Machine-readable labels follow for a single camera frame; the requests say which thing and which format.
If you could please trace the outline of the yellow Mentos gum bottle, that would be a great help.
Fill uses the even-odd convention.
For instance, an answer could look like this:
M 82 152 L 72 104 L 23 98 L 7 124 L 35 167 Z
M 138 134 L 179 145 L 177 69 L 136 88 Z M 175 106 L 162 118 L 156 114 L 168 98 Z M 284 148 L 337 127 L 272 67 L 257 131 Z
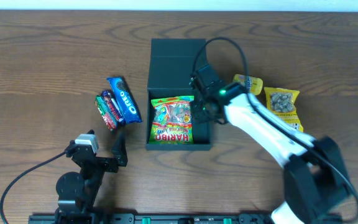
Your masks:
M 259 95 L 263 88 L 263 81 L 260 78 L 235 74 L 233 82 L 240 83 L 245 86 L 248 91 L 254 95 Z

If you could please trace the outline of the green Haribo gummy bag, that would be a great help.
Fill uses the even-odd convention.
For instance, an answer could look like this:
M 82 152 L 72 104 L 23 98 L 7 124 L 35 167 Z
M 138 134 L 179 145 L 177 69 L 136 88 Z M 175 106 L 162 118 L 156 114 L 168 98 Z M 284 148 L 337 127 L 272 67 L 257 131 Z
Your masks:
M 150 144 L 193 144 L 190 103 L 194 96 L 152 99 L 155 116 L 150 129 Z

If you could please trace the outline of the blue Oreo cookie pack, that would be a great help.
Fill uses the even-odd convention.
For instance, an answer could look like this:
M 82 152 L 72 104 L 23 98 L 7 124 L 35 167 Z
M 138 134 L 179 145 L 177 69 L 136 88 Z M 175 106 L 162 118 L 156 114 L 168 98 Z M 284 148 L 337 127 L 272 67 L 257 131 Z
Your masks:
M 121 77 L 109 77 L 107 81 L 127 124 L 141 123 L 142 118 L 128 86 Z

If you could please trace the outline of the yellow Hacks candy bag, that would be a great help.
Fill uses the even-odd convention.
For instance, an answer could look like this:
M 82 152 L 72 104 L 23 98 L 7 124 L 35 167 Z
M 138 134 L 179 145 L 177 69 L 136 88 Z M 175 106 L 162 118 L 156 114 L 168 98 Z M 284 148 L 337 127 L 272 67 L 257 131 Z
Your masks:
M 264 88 L 267 108 L 292 128 L 303 132 L 303 126 L 298 117 L 295 101 L 300 94 L 298 90 L 284 88 Z

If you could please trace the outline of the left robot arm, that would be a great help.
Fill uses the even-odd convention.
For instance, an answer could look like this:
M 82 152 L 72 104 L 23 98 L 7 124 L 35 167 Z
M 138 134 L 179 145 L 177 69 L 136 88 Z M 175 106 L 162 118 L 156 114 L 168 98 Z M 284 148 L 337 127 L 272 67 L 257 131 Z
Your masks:
M 112 157 L 98 157 L 97 137 L 91 129 L 71 140 L 64 150 L 67 157 L 80 167 L 67 172 L 57 181 L 58 208 L 55 223 L 109 223 L 111 216 L 94 207 L 105 173 L 116 173 L 128 162 L 125 135 L 121 133 L 111 151 Z

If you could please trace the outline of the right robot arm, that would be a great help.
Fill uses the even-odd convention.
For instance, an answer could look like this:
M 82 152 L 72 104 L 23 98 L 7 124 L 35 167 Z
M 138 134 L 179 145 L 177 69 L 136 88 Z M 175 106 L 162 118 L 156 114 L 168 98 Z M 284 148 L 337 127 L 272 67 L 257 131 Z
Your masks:
M 353 194 L 338 145 L 329 137 L 315 139 L 274 115 L 246 88 L 230 85 L 205 65 L 193 69 L 190 86 L 196 123 L 231 124 L 257 141 L 283 169 L 285 201 L 270 218 L 274 223 L 341 223 L 330 214 Z

